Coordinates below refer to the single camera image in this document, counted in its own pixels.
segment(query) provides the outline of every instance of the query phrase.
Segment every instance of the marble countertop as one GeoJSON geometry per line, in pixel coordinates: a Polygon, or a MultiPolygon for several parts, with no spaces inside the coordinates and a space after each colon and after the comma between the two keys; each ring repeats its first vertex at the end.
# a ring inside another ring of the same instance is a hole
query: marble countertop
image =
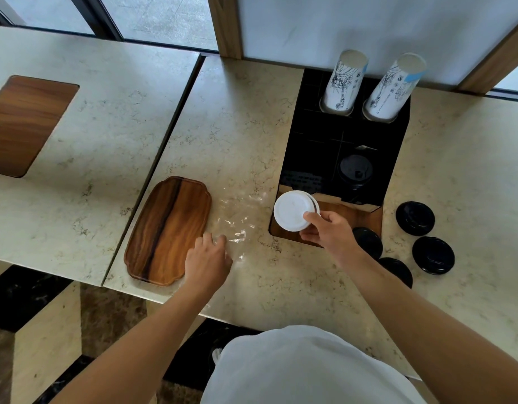
{"type": "MultiPolygon", "coordinates": [[[[324,250],[268,233],[301,77],[300,69],[208,57],[146,194],[177,175],[201,180],[212,195],[207,230],[228,236],[235,264],[202,315],[259,330],[315,325],[413,374],[324,250]]],[[[182,281],[160,288],[126,272],[134,224],[104,286],[164,302],[182,281]]],[[[414,91],[384,202],[383,243],[384,255],[409,266],[416,292],[518,360],[518,103],[414,91]],[[431,234],[456,253],[447,275],[428,275],[412,260],[416,238],[394,217],[406,200],[435,212],[431,234]]]]}
{"type": "Polygon", "coordinates": [[[102,284],[198,57],[0,27],[0,89],[80,86],[26,176],[0,175],[0,260],[102,284]]]}

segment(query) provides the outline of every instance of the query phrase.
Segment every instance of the left hand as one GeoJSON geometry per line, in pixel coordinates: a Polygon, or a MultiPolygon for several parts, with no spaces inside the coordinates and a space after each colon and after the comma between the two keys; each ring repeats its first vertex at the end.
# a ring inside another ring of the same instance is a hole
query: left hand
{"type": "Polygon", "coordinates": [[[223,285],[233,260],[226,251],[227,238],[221,235],[213,242],[211,233],[195,240],[195,247],[186,254],[185,285],[209,299],[223,285]]]}

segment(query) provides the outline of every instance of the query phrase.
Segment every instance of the black cup lid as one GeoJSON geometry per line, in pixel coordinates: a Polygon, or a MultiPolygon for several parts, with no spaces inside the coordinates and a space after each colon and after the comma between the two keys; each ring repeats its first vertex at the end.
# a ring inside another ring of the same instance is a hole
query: black cup lid
{"type": "Polygon", "coordinates": [[[339,163],[339,173],[345,183],[363,186],[373,175],[373,165],[363,155],[349,155],[339,163]]]}
{"type": "Polygon", "coordinates": [[[381,264],[387,271],[390,271],[392,274],[397,276],[401,281],[407,285],[409,288],[412,288],[412,274],[411,270],[407,268],[407,266],[397,260],[396,258],[380,258],[379,264],[381,264]]]}
{"type": "Polygon", "coordinates": [[[403,231],[418,237],[429,234],[435,226],[435,215],[424,203],[408,201],[401,204],[396,212],[395,219],[403,231]]]}
{"type": "Polygon", "coordinates": [[[436,237],[418,238],[412,246],[412,257],[420,268],[433,275],[445,274],[456,262],[450,245],[436,237]]]}
{"type": "Polygon", "coordinates": [[[382,254],[381,238],[372,230],[366,227],[356,227],[353,229],[354,238],[357,244],[373,259],[378,260],[382,254]]]}

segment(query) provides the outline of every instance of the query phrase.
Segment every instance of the person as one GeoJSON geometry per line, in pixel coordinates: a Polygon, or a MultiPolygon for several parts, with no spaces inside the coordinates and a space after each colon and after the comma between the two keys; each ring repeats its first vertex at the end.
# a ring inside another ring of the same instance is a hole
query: person
{"type": "MultiPolygon", "coordinates": [[[[324,247],[441,403],[518,403],[518,362],[432,305],[368,256],[347,221],[306,213],[301,237],[324,247]]],[[[222,235],[197,238],[185,282],[57,394],[53,404],[148,403],[232,260],[222,235]]],[[[202,403],[424,403],[411,383],[332,333],[289,326],[223,349],[202,403]]]]}

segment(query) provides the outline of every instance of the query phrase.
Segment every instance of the blue label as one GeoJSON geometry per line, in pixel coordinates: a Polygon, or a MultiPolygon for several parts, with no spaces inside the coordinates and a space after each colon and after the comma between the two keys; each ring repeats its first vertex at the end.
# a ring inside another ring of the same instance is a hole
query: blue label
{"type": "Polygon", "coordinates": [[[417,81],[422,77],[423,74],[425,74],[425,71],[419,72],[417,74],[408,74],[407,77],[405,78],[404,82],[409,83],[409,82],[417,81]]]}

